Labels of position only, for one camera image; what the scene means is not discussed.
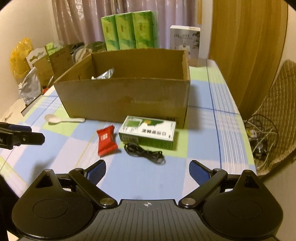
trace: metal screw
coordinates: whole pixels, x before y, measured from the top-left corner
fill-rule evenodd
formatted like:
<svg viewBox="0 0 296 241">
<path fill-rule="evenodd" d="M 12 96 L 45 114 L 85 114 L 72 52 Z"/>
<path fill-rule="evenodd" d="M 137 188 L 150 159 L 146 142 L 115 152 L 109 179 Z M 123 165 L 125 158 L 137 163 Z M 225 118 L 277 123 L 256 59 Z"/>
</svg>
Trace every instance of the metal screw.
<svg viewBox="0 0 296 241">
<path fill-rule="evenodd" d="M 214 168 L 213 169 L 213 175 L 216 174 L 218 171 L 221 171 L 221 170 L 222 170 L 221 168 Z"/>
<path fill-rule="evenodd" d="M 191 206 L 195 203 L 195 200 L 193 198 L 187 197 L 187 198 L 183 198 L 181 203 L 184 204 L 185 206 Z"/>
<path fill-rule="evenodd" d="M 106 198 L 101 199 L 100 203 L 104 206 L 110 206 L 113 203 L 115 203 L 115 200 L 113 198 L 106 197 Z"/>
<path fill-rule="evenodd" d="M 75 168 L 74 170 L 80 172 L 81 174 L 83 174 L 83 171 L 84 171 L 83 168 L 80 168 L 80 167 Z"/>
</svg>

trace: cardboard packaging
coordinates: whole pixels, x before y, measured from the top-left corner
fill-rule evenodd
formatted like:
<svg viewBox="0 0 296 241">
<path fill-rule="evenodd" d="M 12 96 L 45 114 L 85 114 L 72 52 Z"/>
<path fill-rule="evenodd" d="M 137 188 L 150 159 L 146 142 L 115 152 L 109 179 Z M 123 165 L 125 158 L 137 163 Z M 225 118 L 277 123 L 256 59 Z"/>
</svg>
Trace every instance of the cardboard packaging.
<svg viewBox="0 0 296 241">
<path fill-rule="evenodd" d="M 112 67 L 110 79 L 91 80 Z M 123 123 L 132 115 L 176 121 L 183 128 L 190 73 L 182 50 L 106 51 L 75 64 L 54 86 L 72 118 Z"/>
<path fill-rule="evenodd" d="M 127 116 L 118 133 L 125 143 L 171 150 L 175 127 L 175 121 Z"/>
<path fill-rule="evenodd" d="M 170 48 L 185 50 L 191 66 L 197 66 L 200 48 L 200 28 L 172 25 L 170 27 Z"/>
<path fill-rule="evenodd" d="M 133 12 L 133 27 L 137 48 L 158 48 L 158 19 L 156 11 Z"/>
<path fill-rule="evenodd" d="M 52 76 L 56 80 L 73 66 L 69 46 L 63 47 L 50 56 L 45 55 L 37 60 L 33 66 L 37 68 L 37 76 L 41 86 L 46 87 Z"/>
<path fill-rule="evenodd" d="M 133 30 L 133 14 L 116 14 L 115 20 L 120 49 L 135 49 L 136 39 Z"/>
<path fill-rule="evenodd" d="M 101 18 L 104 38 L 107 50 L 119 50 L 119 40 L 116 28 L 115 16 L 110 15 Z"/>
<path fill-rule="evenodd" d="M 102 52 L 102 51 L 107 51 L 105 42 L 97 41 L 97 42 L 90 43 L 88 45 L 84 45 L 82 48 L 78 49 L 77 51 L 74 51 L 73 61 L 74 63 L 78 63 L 87 55 L 90 55 L 91 53 L 95 53 L 95 52 Z"/>
</svg>

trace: tissue package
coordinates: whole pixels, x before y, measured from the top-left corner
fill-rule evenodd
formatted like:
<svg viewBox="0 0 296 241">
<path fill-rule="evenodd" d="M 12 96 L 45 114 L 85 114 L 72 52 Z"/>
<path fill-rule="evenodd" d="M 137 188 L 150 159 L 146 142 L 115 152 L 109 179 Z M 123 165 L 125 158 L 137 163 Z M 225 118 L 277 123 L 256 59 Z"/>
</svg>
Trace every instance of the tissue package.
<svg viewBox="0 0 296 241">
<path fill-rule="evenodd" d="M 119 50 L 119 40 L 116 28 L 115 16 L 106 16 L 101 18 L 103 33 L 106 42 L 106 48 L 110 50 Z"/>
<path fill-rule="evenodd" d="M 137 48 L 158 48 L 156 11 L 133 12 L 133 27 Z"/>
<path fill-rule="evenodd" d="M 116 14 L 115 20 L 120 49 L 136 48 L 135 33 L 133 29 L 133 14 Z"/>
</svg>

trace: green packaging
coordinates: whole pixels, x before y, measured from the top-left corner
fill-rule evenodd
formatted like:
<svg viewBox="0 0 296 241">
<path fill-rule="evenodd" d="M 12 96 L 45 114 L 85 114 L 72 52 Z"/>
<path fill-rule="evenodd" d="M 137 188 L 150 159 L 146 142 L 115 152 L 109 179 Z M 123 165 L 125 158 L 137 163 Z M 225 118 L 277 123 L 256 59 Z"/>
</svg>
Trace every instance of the green packaging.
<svg viewBox="0 0 296 241">
<path fill-rule="evenodd" d="M 119 40 L 114 15 L 101 18 L 103 33 L 106 42 L 106 48 L 110 50 L 119 50 Z"/>
<path fill-rule="evenodd" d="M 62 49 L 63 47 L 62 46 L 55 47 L 54 42 L 50 42 L 47 45 L 45 45 L 45 48 L 46 48 L 46 52 L 47 52 L 48 56 L 50 56 L 50 55 L 54 54 L 55 52 L 59 51 L 60 49 Z"/>
<path fill-rule="evenodd" d="M 175 121 L 127 116 L 119 130 L 119 137 L 125 143 L 171 150 L 175 128 Z"/>
<path fill-rule="evenodd" d="M 158 48 L 156 11 L 133 12 L 133 26 L 137 48 Z"/>
<path fill-rule="evenodd" d="M 116 14 L 115 20 L 120 49 L 136 48 L 135 33 L 133 29 L 133 14 Z"/>
</svg>

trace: curtain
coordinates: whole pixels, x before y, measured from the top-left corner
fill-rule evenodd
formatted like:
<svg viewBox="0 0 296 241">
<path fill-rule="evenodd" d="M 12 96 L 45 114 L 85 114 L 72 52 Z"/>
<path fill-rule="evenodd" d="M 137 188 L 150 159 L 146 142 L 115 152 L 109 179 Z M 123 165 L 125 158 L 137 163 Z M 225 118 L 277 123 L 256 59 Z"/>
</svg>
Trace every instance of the curtain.
<svg viewBox="0 0 296 241">
<path fill-rule="evenodd" d="M 267 95 L 283 52 L 283 0 L 213 0 L 209 58 L 215 60 L 244 119 Z"/>
<path fill-rule="evenodd" d="M 160 48 L 170 48 L 170 26 L 195 26 L 195 0 L 52 0 L 59 40 L 65 44 L 104 41 L 101 17 L 158 11 Z"/>
</svg>

